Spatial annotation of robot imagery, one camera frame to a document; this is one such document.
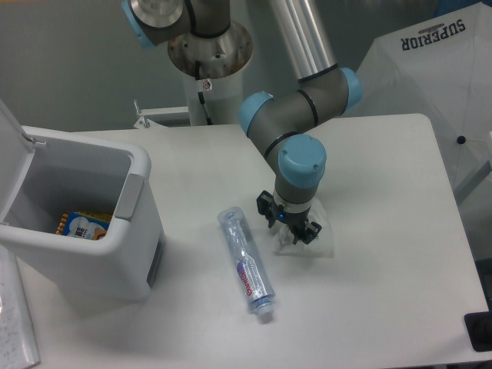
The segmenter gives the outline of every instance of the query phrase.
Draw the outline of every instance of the snack package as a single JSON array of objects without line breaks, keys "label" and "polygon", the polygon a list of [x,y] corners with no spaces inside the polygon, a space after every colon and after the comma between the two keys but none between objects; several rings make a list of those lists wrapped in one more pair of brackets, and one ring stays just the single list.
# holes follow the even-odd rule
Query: snack package
[{"label": "snack package", "polygon": [[61,217],[56,234],[97,241],[106,235],[111,218],[111,214],[88,211],[65,213]]}]

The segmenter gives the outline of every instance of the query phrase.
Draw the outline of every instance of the white table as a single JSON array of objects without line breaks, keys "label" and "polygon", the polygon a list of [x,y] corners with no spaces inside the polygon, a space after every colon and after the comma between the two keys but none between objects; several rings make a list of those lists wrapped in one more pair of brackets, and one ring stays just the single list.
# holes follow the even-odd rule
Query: white table
[{"label": "white table", "polygon": [[[274,175],[238,126],[87,135],[152,159],[168,241],[152,296],[125,304],[60,291],[21,264],[46,368],[403,367],[492,358],[463,316],[487,309],[439,155],[422,115],[334,119],[317,196],[332,259],[278,257],[255,198]],[[241,206],[277,292],[274,321],[247,312],[216,220]]]}]

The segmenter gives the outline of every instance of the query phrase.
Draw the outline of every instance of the white umbrella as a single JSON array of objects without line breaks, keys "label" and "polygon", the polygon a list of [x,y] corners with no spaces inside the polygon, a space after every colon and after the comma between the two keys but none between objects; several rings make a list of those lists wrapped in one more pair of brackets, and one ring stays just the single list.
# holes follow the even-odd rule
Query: white umbrella
[{"label": "white umbrella", "polygon": [[[462,215],[473,212],[471,198],[471,208],[485,215],[490,198],[492,219],[492,183],[485,178],[492,131],[492,8],[472,5],[376,38],[357,76],[364,97],[347,116],[426,115],[455,195],[467,206]],[[480,198],[468,196],[484,178],[480,186],[490,185],[487,198],[483,191]]]}]

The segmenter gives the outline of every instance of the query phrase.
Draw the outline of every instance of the gray wall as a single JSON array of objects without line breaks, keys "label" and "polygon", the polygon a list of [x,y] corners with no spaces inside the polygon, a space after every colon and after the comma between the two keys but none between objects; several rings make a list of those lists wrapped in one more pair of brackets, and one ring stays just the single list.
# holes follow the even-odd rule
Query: gray wall
[{"label": "gray wall", "polygon": [[[0,99],[23,125],[63,131],[130,128],[141,108],[182,106],[165,46],[143,50],[121,0],[0,2]],[[318,0],[340,65],[356,69],[379,35],[429,19],[437,0]],[[296,88],[265,0],[231,0],[254,39],[245,95]]]}]

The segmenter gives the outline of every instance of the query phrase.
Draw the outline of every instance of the white trash bin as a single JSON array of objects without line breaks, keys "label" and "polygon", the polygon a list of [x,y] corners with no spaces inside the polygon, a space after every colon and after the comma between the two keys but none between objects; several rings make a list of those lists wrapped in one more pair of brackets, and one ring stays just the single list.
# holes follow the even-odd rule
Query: white trash bin
[{"label": "white trash bin", "polygon": [[[62,288],[143,300],[165,236],[137,145],[21,127],[0,101],[0,244]],[[55,234],[71,211],[113,213],[100,240]]]}]

